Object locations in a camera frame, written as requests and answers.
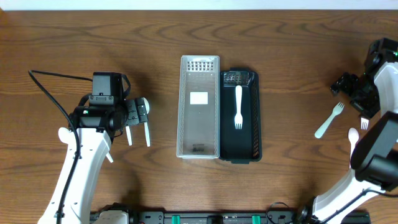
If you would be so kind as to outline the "white plastic fork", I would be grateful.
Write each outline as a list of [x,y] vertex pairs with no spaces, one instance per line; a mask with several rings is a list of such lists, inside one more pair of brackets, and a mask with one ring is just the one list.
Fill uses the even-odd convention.
[[369,120],[365,117],[361,117],[361,129],[362,130],[367,130],[369,127]]
[[350,142],[350,155],[352,156],[353,151],[356,147],[356,143],[359,140],[359,133],[355,128],[350,128],[348,131],[348,139]]
[[236,99],[236,114],[234,117],[235,129],[242,129],[243,116],[241,114],[241,102],[242,102],[242,86],[236,85],[235,87],[235,99]]

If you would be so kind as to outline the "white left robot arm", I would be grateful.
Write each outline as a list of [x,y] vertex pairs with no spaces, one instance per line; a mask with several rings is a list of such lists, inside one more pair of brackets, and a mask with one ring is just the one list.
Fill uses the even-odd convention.
[[76,140],[72,131],[60,128],[58,136],[68,145],[65,162],[58,178],[52,199],[39,223],[89,223],[91,203],[99,172],[105,159],[110,156],[111,135],[99,128],[78,128],[80,155],[71,180],[67,172],[75,160]]

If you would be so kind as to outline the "pale blue plastic fork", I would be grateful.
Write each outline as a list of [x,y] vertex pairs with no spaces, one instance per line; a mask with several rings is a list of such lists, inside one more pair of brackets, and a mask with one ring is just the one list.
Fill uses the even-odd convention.
[[338,116],[339,114],[341,114],[341,112],[343,111],[345,105],[342,102],[339,102],[334,108],[333,111],[331,113],[331,115],[325,120],[325,122],[315,131],[314,136],[317,139],[320,139],[324,133],[326,132],[326,130],[328,129],[329,125],[331,124],[331,122],[334,120],[334,118],[336,116]]

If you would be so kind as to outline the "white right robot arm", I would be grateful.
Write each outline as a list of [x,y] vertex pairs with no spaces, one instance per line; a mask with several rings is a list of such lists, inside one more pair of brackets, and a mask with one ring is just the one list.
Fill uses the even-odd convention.
[[378,50],[381,65],[373,77],[381,107],[380,120],[357,143],[350,169],[326,193],[315,197],[306,223],[341,223],[367,200],[389,195],[397,187],[397,50]]

